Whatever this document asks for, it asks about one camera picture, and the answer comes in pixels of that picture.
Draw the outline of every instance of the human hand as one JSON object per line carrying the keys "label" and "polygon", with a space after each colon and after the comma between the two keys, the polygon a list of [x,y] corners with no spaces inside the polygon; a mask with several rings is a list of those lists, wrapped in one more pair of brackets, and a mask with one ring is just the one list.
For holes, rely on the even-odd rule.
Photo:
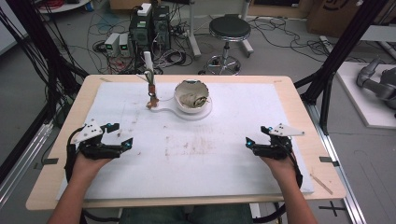
{"label": "human hand", "polygon": [[79,152],[73,167],[71,181],[73,180],[80,184],[86,184],[89,186],[99,173],[99,170],[110,161],[111,159],[87,159],[84,155],[82,155],[82,153]]}
{"label": "human hand", "polygon": [[261,157],[261,159],[269,166],[279,185],[297,183],[294,164],[289,157],[279,161],[265,157]]}

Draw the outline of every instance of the person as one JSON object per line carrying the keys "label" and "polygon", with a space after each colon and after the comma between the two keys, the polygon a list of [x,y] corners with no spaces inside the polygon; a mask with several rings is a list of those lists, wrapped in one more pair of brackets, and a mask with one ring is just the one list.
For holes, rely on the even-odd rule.
{"label": "person", "polygon": [[[262,158],[262,160],[269,166],[280,186],[286,204],[288,222],[291,224],[317,223],[314,214],[297,185],[291,160],[289,158],[282,161],[268,158]],[[94,161],[86,159],[81,153],[78,153],[72,177],[49,218],[49,224],[79,223],[85,193],[99,170],[108,162],[110,160]],[[248,204],[196,206],[189,216],[189,221],[191,222],[185,220],[183,211],[178,206],[166,206],[161,209],[159,207],[129,209],[122,213],[120,223],[134,223],[132,220],[125,221],[125,219],[131,219],[132,212],[134,212],[134,215],[137,214],[137,216],[134,216],[137,219],[145,217],[152,218],[153,214],[156,213],[156,209],[161,210],[160,214],[174,214],[171,216],[172,220],[163,220],[163,216],[157,216],[157,218],[162,218],[163,223],[229,223],[228,220],[232,220],[233,223],[252,223]],[[209,217],[212,219],[218,217],[220,219],[208,220]]]}

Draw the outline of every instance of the forearm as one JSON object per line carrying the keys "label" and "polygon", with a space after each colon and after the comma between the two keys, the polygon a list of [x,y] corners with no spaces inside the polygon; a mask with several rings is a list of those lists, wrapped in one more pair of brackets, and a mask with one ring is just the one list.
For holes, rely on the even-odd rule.
{"label": "forearm", "polygon": [[295,179],[285,183],[279,182],[279,186],[285,200],[288,222],[290,224],[317,223]]}
{"label": "forearm", "polygon": [[70,180],[48,223],[79,223],[85,193],[91,182]]}

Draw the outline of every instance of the round stool seat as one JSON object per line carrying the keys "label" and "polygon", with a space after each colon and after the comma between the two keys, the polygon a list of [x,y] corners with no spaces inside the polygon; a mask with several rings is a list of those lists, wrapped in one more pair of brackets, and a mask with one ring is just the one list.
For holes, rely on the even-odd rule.
{"label": "round stool seat", "polygon": [[238,17],[215,18],[209,24],[210,34],[221,40],[242,41],[250,35],[250,25]]}

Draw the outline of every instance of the wooden table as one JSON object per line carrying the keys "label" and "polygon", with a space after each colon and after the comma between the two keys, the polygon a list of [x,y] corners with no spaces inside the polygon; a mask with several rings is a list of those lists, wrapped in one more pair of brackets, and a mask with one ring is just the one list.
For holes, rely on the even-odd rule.
{"label": "wooden table", "polygon": [[[315,192],[305,195],[307,200],[341,199],[346,196],[343,184],[330,162],[321,162],[319,157],[328,157],[317,131],[309,118],[300,96],[289,77],[266,76],[156,76],[156,82],[180,82],[183,79],[199,79],[205,83],[266,83],[274,84],[290,126],[304,130],[305,135],[296,138],[299,148],[303,148],[305,165],[314,183]],[[94,97],[103,82],[141,82],[136,76],[92,75],[85,79],[78,97],[62,127],[52,148],[49,158],[59,158],[57,164],[45,165],[37,179],[32,193],[26,203],[29,210],[53,209],[56,195],[64,178],[67,138],[75,129],[84,123]],[[279,196],[222,196],[172,199],[128,199],[128,200],[95,200],[84,203],[84,207],[128,207],[176,204],[208,203],[257,203],[282,201]]]}

